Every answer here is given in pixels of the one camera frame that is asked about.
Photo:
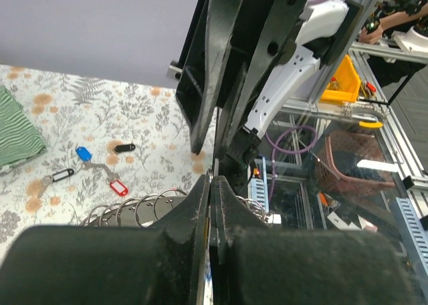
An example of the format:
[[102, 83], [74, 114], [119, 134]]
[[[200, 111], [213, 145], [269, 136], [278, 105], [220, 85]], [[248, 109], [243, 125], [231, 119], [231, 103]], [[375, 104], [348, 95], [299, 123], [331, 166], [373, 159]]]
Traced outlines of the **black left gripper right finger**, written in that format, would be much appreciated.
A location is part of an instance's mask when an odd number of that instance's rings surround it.
[[211, 182], [216, 304], [415, 304], [392, 244], [358, 230], [273, 228], [223, 176]]

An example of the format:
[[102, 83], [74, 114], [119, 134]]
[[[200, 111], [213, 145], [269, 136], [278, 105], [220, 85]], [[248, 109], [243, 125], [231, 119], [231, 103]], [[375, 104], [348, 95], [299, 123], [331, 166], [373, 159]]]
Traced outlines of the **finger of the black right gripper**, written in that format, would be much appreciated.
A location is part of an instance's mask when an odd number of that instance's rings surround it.
[[231, 34], [221, 92], [225, 104], [215, 139], [215, 156], [241, 157], [257, 146], [248, 114], [272, 70], [296, 50], [307, 0], [243, 0]]
[[200, 153], [219, 97], [243, 0], [198, 0], [180, 56], [176, 99]]

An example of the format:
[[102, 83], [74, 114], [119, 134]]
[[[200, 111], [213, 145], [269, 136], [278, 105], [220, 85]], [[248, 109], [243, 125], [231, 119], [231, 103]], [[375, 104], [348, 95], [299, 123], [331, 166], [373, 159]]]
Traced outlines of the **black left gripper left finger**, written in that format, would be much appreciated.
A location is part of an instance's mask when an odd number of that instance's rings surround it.
[[149, 227], [44, 225], [1, 265], [2, 304], [201, 304], [210, 180]]

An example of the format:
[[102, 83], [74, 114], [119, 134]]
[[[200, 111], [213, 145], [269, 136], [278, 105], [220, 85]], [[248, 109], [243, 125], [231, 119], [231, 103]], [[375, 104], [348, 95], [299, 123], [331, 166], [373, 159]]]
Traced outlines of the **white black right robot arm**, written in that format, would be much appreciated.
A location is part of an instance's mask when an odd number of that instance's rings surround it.
[[175, 76], [191, 151], [220, 109], [214, 156], [236, 179], [285, 102], [340, 58], [362, 10], [353, 0], [198, 0]]

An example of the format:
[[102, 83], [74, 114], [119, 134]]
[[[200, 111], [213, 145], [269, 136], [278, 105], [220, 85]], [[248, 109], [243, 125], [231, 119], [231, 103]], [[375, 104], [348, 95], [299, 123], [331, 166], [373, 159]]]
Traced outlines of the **key with black tag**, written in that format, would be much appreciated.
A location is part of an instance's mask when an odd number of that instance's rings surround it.
[[53, 183], [67, 179], [75, 174], [75, 170], [68, 168], [62, 171], [56, 172], [52, 175], [46, 175], [41, 179], [41, 189], [37, 195], [37, 198], [40, 199], [45, 192], [45, 190]]

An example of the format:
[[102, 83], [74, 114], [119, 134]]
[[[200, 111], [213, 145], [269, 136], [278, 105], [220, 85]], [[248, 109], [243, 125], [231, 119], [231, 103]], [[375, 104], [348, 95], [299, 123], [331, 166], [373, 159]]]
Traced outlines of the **yellow storage bin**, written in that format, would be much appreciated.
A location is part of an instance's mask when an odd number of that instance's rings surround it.
[[345, 55], [319, 102], [343, 104], [355, 103], [358, 98], [361, 79], [349, 55]]

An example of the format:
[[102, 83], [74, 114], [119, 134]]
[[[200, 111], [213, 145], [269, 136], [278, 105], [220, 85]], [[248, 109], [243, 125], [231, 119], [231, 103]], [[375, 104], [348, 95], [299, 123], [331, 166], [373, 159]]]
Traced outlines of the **key with red tag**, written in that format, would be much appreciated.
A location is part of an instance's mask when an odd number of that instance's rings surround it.
[[122, 183], [117, 173], [111, 171], [107, 166], [102, 167], [107, 174], [107, 182], [110, 188], [119, 196], [124, 197], [128, 194], [128, 188]]

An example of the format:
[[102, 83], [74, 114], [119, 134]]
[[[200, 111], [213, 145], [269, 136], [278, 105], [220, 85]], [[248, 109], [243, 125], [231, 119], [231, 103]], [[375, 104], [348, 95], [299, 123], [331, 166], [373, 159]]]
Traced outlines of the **key with blue tag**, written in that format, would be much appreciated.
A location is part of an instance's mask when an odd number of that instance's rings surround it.
[[76, 148], [76, 154], [78, 155], [78, 157], [82, 161], [82, 168], [84, 170], [89, 170], [89, 169], [106, 170], [106, 165], [92, 162], [92, 154], [90, 153], [90, 151], [86, 147], [78, 146]]

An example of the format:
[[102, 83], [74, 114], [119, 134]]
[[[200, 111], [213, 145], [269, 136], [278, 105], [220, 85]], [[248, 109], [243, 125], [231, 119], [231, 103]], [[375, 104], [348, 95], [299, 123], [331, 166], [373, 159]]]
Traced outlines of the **brown woven basket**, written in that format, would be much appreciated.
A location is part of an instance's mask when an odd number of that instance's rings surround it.
[[395, 186], [392, 172], [358, 165], [385, 162], [373, 135], [334, 130], [316, 156], [315, 178], [323, 191], [366, 197]]

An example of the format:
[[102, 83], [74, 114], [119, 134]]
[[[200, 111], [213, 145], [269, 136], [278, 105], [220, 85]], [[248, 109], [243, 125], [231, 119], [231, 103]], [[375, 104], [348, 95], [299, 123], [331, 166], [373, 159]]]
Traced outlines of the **green white striped cloth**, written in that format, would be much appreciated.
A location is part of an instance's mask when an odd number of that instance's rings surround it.
[[1, 175], [42, 155], [47, 145], [23, 106], [1, 85]]

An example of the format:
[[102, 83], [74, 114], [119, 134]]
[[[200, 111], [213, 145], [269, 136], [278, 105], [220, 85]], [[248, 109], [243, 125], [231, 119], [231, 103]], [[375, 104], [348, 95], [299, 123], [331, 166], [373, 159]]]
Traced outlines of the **floral tablecloth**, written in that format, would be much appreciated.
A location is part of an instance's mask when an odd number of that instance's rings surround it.
[[[193, 154], [173, 89], [13, 66], [1, 66], [1, 85], [47, 145], [42, 155], [1, 175], [1, 253], [28, 227], [77, 225], [95, 206], [119, 202], [103, 169], [82, 168], [78, 146], [90, 151], [93, 163], [117, 173], [132, 197], [188, 191], [211, 168], [215, 125], [202, 151]], [[130, 143], [134, 151], [114, 152]], [[68, 168], [75, 174], [38, 199], [41, 179]]]

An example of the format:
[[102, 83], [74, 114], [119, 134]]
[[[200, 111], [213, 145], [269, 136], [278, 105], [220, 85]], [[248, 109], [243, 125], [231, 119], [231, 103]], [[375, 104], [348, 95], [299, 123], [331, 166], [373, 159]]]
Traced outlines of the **black key tag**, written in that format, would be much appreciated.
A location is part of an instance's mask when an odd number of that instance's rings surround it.
[[136, 145], [135, 144], [119, 144], [117, 146], [114, 147], [114, 152], [115, 153], [127, 153], [127, 152], [132, 152], [136, 149]]

